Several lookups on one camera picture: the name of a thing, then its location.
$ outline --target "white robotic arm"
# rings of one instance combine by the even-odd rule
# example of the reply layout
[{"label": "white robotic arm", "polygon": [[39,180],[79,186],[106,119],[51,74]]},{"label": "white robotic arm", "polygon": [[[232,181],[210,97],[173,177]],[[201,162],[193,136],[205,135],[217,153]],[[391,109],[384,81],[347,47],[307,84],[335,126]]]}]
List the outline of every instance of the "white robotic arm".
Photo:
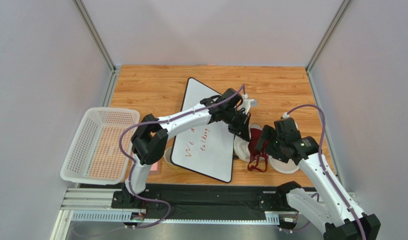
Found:
[{"label": "white robotic arm", "polygon": [[[197,104],[196,106],[188,110],[185,110],[185,111],[182,111],[174,115],[170,115],[170,116],[159,117],[158,119],[159,121],[174,119],[177,116],[180,116],[182,114],[188,113],[190,111],[195,111],[197,109],[204,108],[204,107],[205,106],[202,104]],[[161,123],[160,127],[167,131],[167,135],[168,135],[167,141],[168,141],[171,138],[175,137],[176,135],[184,131],[187,131],[191,128],[207,125],[210,119],[211,119],[211,115],[209,113],[209,110],[205,109],[205,110],[196,112],[195,114],[185,115],[183,117],[180,117],[173,121],[169,121],[167,123]],[[137,160],[140,160],[140,157],[137,154],[134,154],[134,158]],[[151,167],[152,167],[152,164],[139,164],[138,163],[133,169],[133,173],[131,177],[131,186],[133,188],[133,191],[136,194],[139,194],[145,190],[146,180],[149,176]]]},{"label": "white robotic arm", "polygon": [[316,141],[310,136],[301,137],[294,120],[284,117],[275,121],[275,128],[264,126],[256,150],[261,151],[267,143],[265,150],[273,158],[285,163],[293,160],[309,177],[326,207],[309,197],[296,182],[277,187],[277,202],[301,212],[326,240],[375,240],[381,225],[378,218],[374,214],[366,215],[350,197]]},{"label": "white robotic arm", "polygon": [[[242,104],[237,110],[236,106],[241,96],[235,94],[235,91],[230,88],[216,100],[203,99],[196,106],[174,115],[159,118],[153,115],[145,116],[144,122],[164,121],[164,123],[139,126],[131,138],[132,151],[137,160],[130,174],[131,179],[127,180],[131,181],[132,190],[136,194],[145,190],[151,166],[163,156],[167,141],[193,127],[224,121],[229,126],[229,132],[249,141],[248,110],[257,102],[254,99],[248,99],[248,96],[243,96]],[[212,107],[222,101],[225,103]],[[326,176],[327,174],[334,176],[334,173],[329,168],[325,156],[321,155],[323,167],[319,160],[319,145],[312,137],[301,138],[292,118],[276,121],[275,128],[264,126],[256,149],[261,151],[266,141],[268,144],[265,150],[269,155],[286,163],[293,160],[300,167],[315,186],[326,207],[309,197],[295,182],[278,186],[276,194],[280,203],[301,212],[324,234],[326,240],[362,239],[357,228],[356,217],[364,226],[366,239],[376,239],[381,225],[378,218],[374,214],[366,215],[336,177],[333,178],[336,186],[333,185]],[[347,199],[349,206],[345,204],[339,192]]]}]

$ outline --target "white plastic basket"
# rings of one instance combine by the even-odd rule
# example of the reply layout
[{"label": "white plastic basket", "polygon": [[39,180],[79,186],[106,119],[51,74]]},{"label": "white plastic basket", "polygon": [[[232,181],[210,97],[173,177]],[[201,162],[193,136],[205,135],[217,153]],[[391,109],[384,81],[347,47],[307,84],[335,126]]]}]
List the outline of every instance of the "white plastic basket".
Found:
[{"label": "white plastic basket", "polygon": [[[138,111],[126,108],[94,107],[87,110],[66,155],[60,177],[82,184],[119,183],[129,161],[119,150],[119,137],[139,119]],[[128,153],[134,131],[129,131],[122,141],[122,147]]]}]

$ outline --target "red rag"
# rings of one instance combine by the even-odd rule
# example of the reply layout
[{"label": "red rag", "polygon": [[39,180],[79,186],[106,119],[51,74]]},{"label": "red rag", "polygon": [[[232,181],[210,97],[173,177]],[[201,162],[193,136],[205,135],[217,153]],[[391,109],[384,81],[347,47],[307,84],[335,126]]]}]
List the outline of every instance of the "red rag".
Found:
[{"label": "red rag", "polygon": [[[267,144],[269,143],[268,140],[266,140],[263,144],[262,147],[262,151],[258,151],[255,150],[255,146],[257,145],[258,139],[260,138],[262,133],[262,130],[256,129],[256,128],[251,128],[251,141],[248,144],[248,149],[250,150],[250,162],[248,163],[247,169],[248,171],[252,171],[252,170],[257,170],[259,172],[264,173],[265,171],[267,171],[267,159],[269,158],[269,156],[267,155],[265,149],[267,147]],[[260,161],[260,158],[264,158],[264,162],[266,164],[264,170],[261,170],[260,168],[258,168],[258,163]]]}]

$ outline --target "gray wall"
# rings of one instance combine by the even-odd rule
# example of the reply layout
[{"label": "gray wall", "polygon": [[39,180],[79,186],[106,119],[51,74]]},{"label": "gray wall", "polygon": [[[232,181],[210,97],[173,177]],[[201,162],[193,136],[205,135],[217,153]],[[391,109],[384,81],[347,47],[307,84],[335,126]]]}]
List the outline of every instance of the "gray wall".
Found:
[{"label": "gray wall", "polygon": [[408,0],[355,0],[312,77],[346,188],[408,239]]},{"label": "gray wall", "polygon": [[116,65],[305,66],[342,0],[84,0]]},{"label": "gray wall", "polygon": [[108,79],[70,0],[0,1],[0,239],[49,239],[60,168]]}]

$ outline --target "wooden table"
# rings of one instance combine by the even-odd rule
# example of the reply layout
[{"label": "wooden table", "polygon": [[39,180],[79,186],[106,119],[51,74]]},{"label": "wooden table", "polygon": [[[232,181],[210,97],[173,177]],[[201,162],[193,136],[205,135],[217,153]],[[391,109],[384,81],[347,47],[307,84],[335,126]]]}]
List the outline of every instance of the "wooden table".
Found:
[{"label": "wooden table", "polygon": [[[261,126],[273,126],[273,121],[295,106],[314,104],[304,67],[124,65],[110,106],[136,109],[142,118],[150,113],[156,117],[172,115],[181,110],[189,77],[220,93],[228,88],[237,90],[245,84],[248,96],[258,100],[258,106],[250,110],[252,115],[250,123]],[[314,108],[301,108],[291,116],[298,123],[302,136],[312,136],[319,142],[321,123]],[[167,147],[172,144],[173,140],[170,140]],[[325,143],[323,151],[332,168],[331,157]],[[148,183],[278,186],[296,181],[303,187],[313,186],[301,170],[294,174],[281,174],[268,166],[267,172],[248,171],[247,163],[240,159],[234,160],[230,183],[223,183],[182,168],[174,169],[164,159],[159,163],[160,173],[150,175]]]}]

